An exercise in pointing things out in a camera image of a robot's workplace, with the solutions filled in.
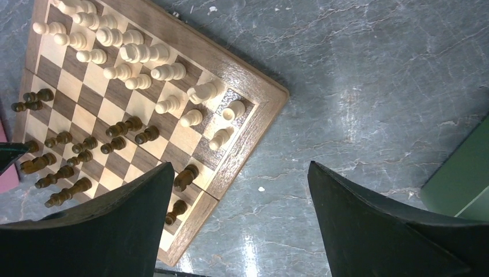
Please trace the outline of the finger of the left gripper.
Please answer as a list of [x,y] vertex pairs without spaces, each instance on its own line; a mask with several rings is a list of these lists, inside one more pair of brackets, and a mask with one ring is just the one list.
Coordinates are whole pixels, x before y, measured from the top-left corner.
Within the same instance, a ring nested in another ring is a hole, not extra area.
[[23,143],[1,142],[1,168],[2,175],[15,161],[29,151],[29,148]]

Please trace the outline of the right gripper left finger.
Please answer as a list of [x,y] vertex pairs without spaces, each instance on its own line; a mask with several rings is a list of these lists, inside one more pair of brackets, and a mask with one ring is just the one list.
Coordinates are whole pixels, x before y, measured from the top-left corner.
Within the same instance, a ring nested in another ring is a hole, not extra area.
[[2,276],[152,276],[174,181],[163,163],[78,206],[1,226]]

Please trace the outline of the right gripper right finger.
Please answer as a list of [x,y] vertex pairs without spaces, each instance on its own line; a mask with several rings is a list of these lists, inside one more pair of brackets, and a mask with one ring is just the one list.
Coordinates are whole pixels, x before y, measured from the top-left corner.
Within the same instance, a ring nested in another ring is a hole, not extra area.
[[311,198],[333,276],[487,276],[488,223],[419,209],[312,161]]

